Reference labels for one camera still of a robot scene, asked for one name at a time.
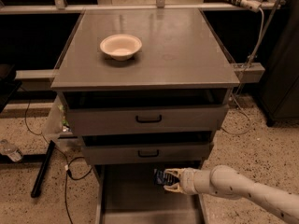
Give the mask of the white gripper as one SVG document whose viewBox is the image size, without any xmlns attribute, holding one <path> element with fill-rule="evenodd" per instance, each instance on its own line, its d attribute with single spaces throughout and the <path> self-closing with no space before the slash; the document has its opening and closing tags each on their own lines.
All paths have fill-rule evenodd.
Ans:
<svg viewBox="0 0 299 224">
<path fill-rule="evenodd" d="M 165 169 L 166 174 L 172 175 L 179 179 L 179 183 L 167 186 L 164 189 L 169 192 L 183 193 L 186 195 L 196 195 L 198 191 L 195 188 L 195 175 L 198 173 L 197 169 L 193 168 L 171 168 Z"/>
</svg>

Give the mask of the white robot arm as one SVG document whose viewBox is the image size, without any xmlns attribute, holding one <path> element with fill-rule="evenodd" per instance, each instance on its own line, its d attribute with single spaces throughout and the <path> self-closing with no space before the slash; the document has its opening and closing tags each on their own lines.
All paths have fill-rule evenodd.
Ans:
<svg viewBox="0 0 299 224">
<path fill-rule="evenodd" d="M 218 165 L 212 170 L 172 168 L 164 170 L 164 189 L 185 195 L 209 194 L 246 198 L 287 224 L 299 224 L 299 195 L 253 181 L 237 170 Z"/>
</svg>

